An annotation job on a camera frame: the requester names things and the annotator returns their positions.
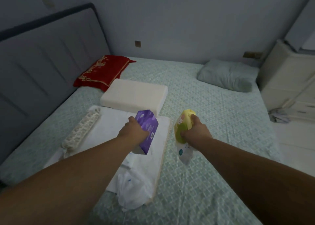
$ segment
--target gray upholstered headboard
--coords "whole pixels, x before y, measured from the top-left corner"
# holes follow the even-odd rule
[[[109,54],[92,8],[58,18],[0,42],[0,164]]]

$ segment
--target white memory foam pillow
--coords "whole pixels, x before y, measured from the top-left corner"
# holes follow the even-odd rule
[[[149,109],[158,116],[167,93],[164,85],[115,79],[101,97],[100,105],[134,113]]]

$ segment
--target light green patterned bed sheet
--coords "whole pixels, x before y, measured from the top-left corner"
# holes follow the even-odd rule
[[[172,123],[192,109],[214,138],[254,154],[280,161],[278,144],[258,87],[233,92],[196,79],[202,65],[130,58],[121,79],[168,86],[160,116]],[[10,185],[39,171],[102,92],[79,88],[0,166]],[[91,212],[91,224],[260,224],[214,167],[197,154],[186,167],[178,159],[170,134],[157,193],[152,203],[123,213],[115,195],[105,192]]]

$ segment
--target white floor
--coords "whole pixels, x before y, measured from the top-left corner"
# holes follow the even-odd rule
[[[284,163],[315,177],[315,122],[273,123]]]

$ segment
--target yellow wet wipes pack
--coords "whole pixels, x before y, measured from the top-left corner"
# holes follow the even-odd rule
[[[181,162],[183,162],[185,165],[189,164],[195,149],[192,148],[183,137],[181,137],[180,132],[192,128],[192,114],[196,115],[196,113],[191,109],[184,110],[174,125],[175,146],[177,147],[177,154]]]

